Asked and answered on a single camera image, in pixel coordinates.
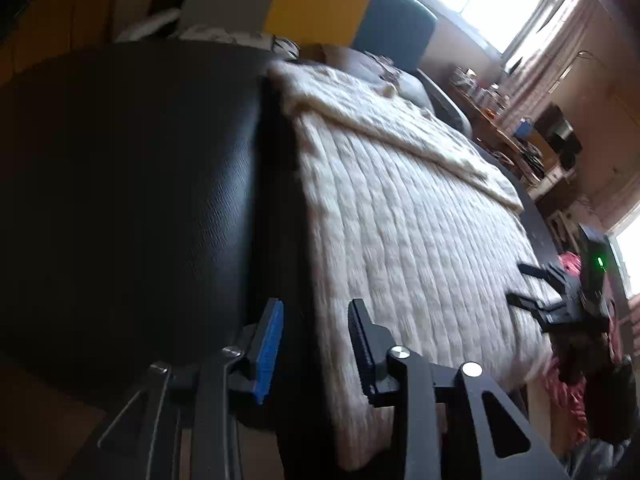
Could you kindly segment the person right hand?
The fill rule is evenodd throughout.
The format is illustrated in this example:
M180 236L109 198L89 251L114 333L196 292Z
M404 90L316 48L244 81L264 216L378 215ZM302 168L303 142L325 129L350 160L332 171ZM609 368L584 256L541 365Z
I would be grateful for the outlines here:
M608 333L552 334L553 354L558 360L559 381L574 386L591 376L610 372L614 368Z

